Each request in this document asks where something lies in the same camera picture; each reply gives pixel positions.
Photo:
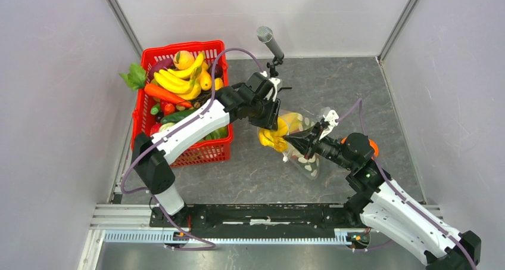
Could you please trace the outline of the clear dotted zip bag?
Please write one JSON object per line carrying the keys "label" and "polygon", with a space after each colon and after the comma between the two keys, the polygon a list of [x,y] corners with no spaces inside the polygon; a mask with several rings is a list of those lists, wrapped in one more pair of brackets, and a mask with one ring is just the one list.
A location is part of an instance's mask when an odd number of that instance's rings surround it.
{"label": "clear dotted zip bag", "polygon": [[[279,116],[286,114],[286,113],[295,113],[295,112],[281,110],[279,112]],[[303,121],[302,121],[302,124],[299,127],[299,130],[297,132],[306,130],[309,127],[312,127],[314,125],[314,122],[312,120],[310,120],[308,117],[303,116],[303,115],[302,115],[302,117],[303,117]],[[302,173],[303,175],[305,175],[306,177],[308,177],[308,179],[314,180],[318,177],[319,166],[320,166],[320,159],[319,159],[318,155],[314,155],[312,158],[306,159],[300,152],[298,152],[289,143],[288,143],[287,151],[281,153],[281,155],[282,155],[282,160],[284,163],[286,163],[286,162],[293,163],[298,168],[298,171],[300,173]]]}

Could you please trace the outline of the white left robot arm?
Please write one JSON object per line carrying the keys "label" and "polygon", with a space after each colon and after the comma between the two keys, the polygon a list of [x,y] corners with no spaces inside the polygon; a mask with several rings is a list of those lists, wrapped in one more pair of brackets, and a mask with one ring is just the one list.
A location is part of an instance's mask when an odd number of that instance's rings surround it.
{"label": "white left robot arm", "polygon": [[255,72],[246,82],[220,88],[201,108],[168,130],[151,137],[144,133],[136,136],[130,168],[165,210],[164,218],[171,226],[183,225],[187,211],[170,165],[206,135],[238,119],[277,130],[281,87],[281,79]]}

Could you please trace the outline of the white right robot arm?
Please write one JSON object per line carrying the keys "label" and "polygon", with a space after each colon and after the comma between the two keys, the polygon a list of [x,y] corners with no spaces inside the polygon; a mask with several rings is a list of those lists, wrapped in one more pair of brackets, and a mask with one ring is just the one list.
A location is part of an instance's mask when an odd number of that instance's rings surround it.
{"label": "white right robot arm", "polygon": [[319,155],[350,171],[355,191],[344,205],[351,227],[375,229],[414,255],[426,269],[476,269],[482,240],[460,232],[428,211],[379,166],[368,137],[351,133],[344,139],[320,138],[322,128],[286,135],[284,139],[306,159]]}

